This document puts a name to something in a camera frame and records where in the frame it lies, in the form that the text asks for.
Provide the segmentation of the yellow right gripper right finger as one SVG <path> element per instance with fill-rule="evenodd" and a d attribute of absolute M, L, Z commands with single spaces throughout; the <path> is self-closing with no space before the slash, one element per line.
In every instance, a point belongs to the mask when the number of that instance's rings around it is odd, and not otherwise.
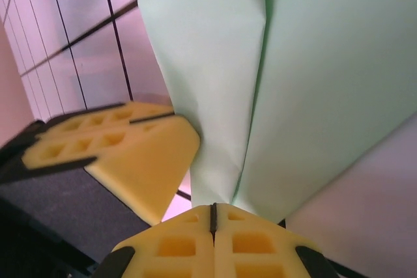
<path fill-rule="evenodd" d="M 215 277 L 337 277 L 310 240 L 225 203 L 211 205 Z"/>

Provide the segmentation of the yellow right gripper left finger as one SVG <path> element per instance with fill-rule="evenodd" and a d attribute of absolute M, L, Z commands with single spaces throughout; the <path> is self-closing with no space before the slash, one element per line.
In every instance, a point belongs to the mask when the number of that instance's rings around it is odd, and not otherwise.
<path fill-rule="evenodd" d="M 118 243 L 101 277 L 214 277 L 211 207 L 197 206 Z"/>

